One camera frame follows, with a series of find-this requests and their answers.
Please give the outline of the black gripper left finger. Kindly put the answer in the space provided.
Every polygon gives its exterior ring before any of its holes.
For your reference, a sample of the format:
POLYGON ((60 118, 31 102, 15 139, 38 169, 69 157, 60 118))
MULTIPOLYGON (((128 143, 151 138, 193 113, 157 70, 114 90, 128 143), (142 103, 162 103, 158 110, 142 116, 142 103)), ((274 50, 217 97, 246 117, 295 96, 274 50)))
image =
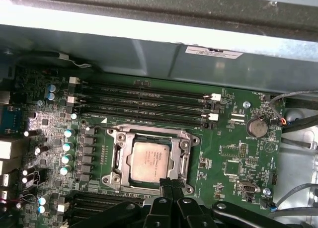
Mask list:
POLYGON ((151 205, 140 207, 134 202, 122 202, 84 221, 71 225, 72 228, 169 228, 172 214, 172 183, 160 181, 160 196, 151 205))

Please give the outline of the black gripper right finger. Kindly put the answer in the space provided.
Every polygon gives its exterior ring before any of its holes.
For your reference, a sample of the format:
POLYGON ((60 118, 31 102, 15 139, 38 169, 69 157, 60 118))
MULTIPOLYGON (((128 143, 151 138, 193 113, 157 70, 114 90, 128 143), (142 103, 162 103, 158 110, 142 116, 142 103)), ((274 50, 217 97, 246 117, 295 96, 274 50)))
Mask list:
POLYGON ((172 221, 178 228, 283 228, 285 225, 229 202, 210 208, 186 198, 181 180, 172 180, 172 221))

